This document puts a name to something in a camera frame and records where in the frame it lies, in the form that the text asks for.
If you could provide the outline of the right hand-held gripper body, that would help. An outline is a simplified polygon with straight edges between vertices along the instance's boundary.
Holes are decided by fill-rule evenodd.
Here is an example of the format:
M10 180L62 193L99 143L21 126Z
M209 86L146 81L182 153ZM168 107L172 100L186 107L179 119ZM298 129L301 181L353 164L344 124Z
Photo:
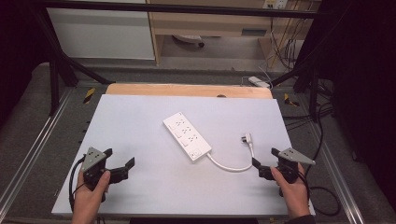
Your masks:
M293 184L297 179L301 179L306 186L306 190L309 191L305 175L299 171L298 164L315 165L316 162L292 147L280 151L278 156L275 157L278 158L276 169L283 175L285 180L289 184Z

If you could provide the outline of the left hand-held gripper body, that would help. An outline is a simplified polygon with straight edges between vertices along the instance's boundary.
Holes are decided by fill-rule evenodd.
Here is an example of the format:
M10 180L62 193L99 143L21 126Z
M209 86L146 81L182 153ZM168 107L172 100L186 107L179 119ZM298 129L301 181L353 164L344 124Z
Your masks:
M89 147L88 152L85 156L84 162L81 166L81 171L83 172L84 183L87 188L94 190L106 171L106 160L108 157L102 151L94 147ZM109 169L110 179L108 184L117 184L128 178L128 173L125 169L125 165L119 168Z

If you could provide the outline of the person's right hand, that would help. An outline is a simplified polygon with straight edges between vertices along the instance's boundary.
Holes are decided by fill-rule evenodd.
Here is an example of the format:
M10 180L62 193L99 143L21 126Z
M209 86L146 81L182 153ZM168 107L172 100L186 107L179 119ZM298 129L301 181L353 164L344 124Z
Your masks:
M271 173L283 193L290 219L310 215L308 193L304 182L298 179L290 184L275 167L271 168Z

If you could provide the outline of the person's left hand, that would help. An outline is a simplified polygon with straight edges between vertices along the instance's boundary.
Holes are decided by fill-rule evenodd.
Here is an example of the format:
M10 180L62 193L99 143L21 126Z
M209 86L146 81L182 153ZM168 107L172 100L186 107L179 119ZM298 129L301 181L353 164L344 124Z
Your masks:
M94 190L90 190L84 185L83 173L78 173L79 189L77 189L75 193L75 204L72 218L97 216L102 196L108 189L109 179L110 172L105 171L96 188Z

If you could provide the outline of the white board sheet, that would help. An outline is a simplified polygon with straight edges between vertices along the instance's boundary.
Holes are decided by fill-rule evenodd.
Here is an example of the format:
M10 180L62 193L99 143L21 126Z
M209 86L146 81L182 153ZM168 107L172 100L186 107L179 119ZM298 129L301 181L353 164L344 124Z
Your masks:
M212 147L192 162L163 125L183 113ZM241 140L251 134L252 144ZM275 182L253 158L277 162L290 139L274 99L110 95L101 97L79 148L111 148L107 167L134 158L128 179L110 186L99 212L113 217L265 217L287 212Z

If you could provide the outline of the white floor power strip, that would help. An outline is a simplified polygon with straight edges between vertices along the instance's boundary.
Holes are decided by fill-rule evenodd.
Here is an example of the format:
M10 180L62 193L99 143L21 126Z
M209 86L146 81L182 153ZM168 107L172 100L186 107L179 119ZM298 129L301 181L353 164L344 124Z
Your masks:
M247 80L256 87L267 88L267 89L270 88L270 85L267 82L257 77L249 77Z

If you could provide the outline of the wooden table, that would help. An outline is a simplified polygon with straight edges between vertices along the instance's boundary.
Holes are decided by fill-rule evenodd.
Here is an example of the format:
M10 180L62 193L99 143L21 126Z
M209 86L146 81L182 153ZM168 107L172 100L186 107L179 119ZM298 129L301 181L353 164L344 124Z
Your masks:
M106 94L259 99L273 98L271 91L267 88L184 84L113 83L107 87Z

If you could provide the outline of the white cabinet panel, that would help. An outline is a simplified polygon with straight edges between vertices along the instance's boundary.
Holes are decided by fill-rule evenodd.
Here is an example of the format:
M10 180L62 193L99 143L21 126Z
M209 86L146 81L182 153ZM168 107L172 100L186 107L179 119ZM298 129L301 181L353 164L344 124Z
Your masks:
M62 8L48 13L69 57L154 59L146 13Z

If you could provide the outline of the white chair base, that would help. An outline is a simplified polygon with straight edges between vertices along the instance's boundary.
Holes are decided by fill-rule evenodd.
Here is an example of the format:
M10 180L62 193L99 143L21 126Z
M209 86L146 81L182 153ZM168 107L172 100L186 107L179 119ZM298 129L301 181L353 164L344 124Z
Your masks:
M198 35L174 35L174 38L185 43L197 44L199 48L205 46L203 39Z

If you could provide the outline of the wooden desk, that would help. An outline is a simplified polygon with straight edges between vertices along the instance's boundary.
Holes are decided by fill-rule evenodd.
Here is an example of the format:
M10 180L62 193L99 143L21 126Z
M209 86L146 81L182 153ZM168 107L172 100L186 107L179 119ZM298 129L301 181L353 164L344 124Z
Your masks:
M146 0L148 4L263 8L264 0ZM321 0L288 0L284 9L317 11ZM276 51L286 46L289 39L305 39L312 24L292 18L266 18L207 14L155 13L148 14L155 61L163 54L163 39L167 35L248 36L258 39L263 56L275 64Z

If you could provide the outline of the aluminium rail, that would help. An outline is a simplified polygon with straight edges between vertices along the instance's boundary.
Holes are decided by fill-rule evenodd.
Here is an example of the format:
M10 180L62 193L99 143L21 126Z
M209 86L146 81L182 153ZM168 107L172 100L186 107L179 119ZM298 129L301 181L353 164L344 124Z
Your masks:
M21 186L23 185L25 179L29 175L35 161L39 157L42 148L46 145L52 130L56 126L59 118L61 117L64 109L69 101L70 95L73 92L73 88L66 88L60 99L60 105L55 110L54 114L49 116L44 124L43 128L40 130L37 138L29 148L29 151L25 155L21 165L19 166L17 172L10 180L4 193L0 196L0 220L4 219L11 205L13 204L15 198L17 197Z
M357 206L352 193L344 179L341 170L339 169L330 148L324 140L324 133L319 125L319 122L311 123L309 125L312 134L315 136L315 140L320 144L319 156L323 160L330 180L332 181L333 187L338 196L339 202L342 205L346 217L350 224L364 224L364 218L361 214L361 210Z

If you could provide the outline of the wall socket panel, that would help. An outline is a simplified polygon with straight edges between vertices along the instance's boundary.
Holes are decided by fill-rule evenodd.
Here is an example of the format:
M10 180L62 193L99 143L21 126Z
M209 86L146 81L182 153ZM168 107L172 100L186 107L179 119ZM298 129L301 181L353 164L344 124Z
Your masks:
M264 0L263 8L269 9L284 9L288 3L288 0Z

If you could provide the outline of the black metal frame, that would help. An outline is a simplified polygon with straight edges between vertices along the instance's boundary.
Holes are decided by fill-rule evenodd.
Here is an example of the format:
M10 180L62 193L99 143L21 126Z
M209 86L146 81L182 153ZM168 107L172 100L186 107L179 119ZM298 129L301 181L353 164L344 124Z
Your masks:
M43 33L44 40L49 45L50 85L51 85L51 114L54 114L59 106L58 77L60 75L67 86L75 87L78 84L72 68L76 68L88 77L93 78L101 84L113 84L112 80L100 77L90 69L77 63L67 56L58 41L55 31L51 29L50 22L44 19L47 7L67 9L109 10L109 11L136 11L155 13L179 13L179 14L207 14L227 16L250 16L268 18L297 18L297 19L328 19L328 12L297 11L286 9L254 9L246 7L209 7L188 6L168 4L146 4L146 3L118 3L118 2L93 2L77 0L33 0L26 3L35 22Z

